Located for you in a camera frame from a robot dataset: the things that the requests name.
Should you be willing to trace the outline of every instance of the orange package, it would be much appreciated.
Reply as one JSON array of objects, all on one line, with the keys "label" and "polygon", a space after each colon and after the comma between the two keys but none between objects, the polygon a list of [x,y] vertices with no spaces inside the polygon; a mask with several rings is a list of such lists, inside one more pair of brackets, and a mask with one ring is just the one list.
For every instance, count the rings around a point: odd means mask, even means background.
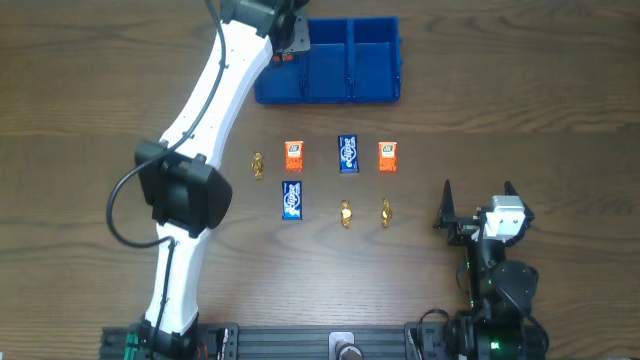
[{"label": "orange package", "polygon": [[284,167],[287,172],[304,170],[304,141],[286,141],[284,143]]},{"label": "orange package", "polygon": [[378,159],[380,172],[398,172],[398,143],[379,142]]}]

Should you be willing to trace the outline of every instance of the blue bin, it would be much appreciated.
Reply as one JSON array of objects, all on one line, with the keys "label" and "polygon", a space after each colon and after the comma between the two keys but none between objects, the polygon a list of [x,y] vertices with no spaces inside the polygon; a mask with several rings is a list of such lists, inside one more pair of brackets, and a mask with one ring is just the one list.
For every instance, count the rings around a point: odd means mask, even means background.
[{"label": "blue bin", "polygon": [[377,103],[400,98],[398,18],[310,19],[311,50],[272,62],[255,84],[261,104]]}]

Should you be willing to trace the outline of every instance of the gold candy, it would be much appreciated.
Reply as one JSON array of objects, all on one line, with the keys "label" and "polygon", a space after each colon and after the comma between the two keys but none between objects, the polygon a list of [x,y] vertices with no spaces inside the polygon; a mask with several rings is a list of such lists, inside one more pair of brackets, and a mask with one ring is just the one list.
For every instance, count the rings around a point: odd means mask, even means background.
[{"label": "gold candy", "polygon": [[264,166],[262,165],[262,154],[260,153],[255,153],[253,154],[253,165],[252,165],[253,171],[255,171],[255,175],[256,175],[256,180],[260,180],[262,179],[262,169],[264,168]]},{"label": "gold candy", "polygon": [[391,207],[389,206],[389,200],[382,198],[384,207],[382,208],[382,226],[389,227],[389,220],[391,220]]},{"label": "gold candy", "polygon": [[342,226],[345,229],[349,228],[349,223],[351,222],[351,217],[353,214],[351,213],[351,207],[349,206],[349,200],[342,200]]}]

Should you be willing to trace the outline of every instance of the blue candy bar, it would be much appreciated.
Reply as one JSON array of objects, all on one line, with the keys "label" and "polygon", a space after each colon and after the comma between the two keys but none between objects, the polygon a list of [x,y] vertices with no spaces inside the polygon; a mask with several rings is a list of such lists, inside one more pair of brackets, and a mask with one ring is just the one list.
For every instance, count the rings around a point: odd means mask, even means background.
[{"label": "blue candy bar", "polygon": [[340,172],[356,173],[358,168],[358,138],[355,135],[340,135]]},{"label": "blue candy bar", "polygon": [[282,220],[302,220],[302,181],[283,181],[282,199]]}]

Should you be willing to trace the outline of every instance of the wooden tabletop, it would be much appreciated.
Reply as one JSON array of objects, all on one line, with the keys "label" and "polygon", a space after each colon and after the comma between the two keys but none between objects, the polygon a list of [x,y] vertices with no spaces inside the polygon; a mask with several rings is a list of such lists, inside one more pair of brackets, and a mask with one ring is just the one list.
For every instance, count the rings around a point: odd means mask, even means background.
[{"label": "wooden tabletop", "polygon": [[[308,12],[398,16],[402,98],[265,107],[249,94],[221,167],[235,193],[207,248],[201,321],[402,324],[466,309],[463,249],[431,229],[443,183],[470,215],[511,180],[536,220],[507,255],[540,273],[533,314],[551,356],[638,355],[640,4],[315,0]],[[214,27],[201,1],[15,0],[0,14],[0,352],[95,359],[103,326],[145,311],[157,257],[110,236],[107,196],[138,142],[182,109]],[[337,171],[344,133],[359,136],[356,176]],[[284,172],[286,140],[305,141],[299,177]],[[397,175],[378,173],[378,141],[398,142]],[[280,184],[296,178],[304,221],[285,223]],[[150,211],[134,181],[118,226],[154,239]]]}]

